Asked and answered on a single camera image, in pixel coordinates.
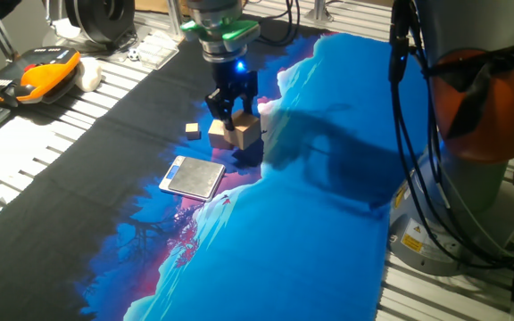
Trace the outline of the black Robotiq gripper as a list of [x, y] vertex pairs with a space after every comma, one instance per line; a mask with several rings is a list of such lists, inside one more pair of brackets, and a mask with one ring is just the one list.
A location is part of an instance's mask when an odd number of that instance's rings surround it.
[[233, 131], [232, 97], [241, 96], [244, 113], [253, 115], [253, 101], [258, 94], [258, 74], [255, 70], [249, 70], [244, 58], [213, 63], [211, 72], [218, 88], [206, 96], [206, 103], [213, 118], [220, 120], [227, 131]]

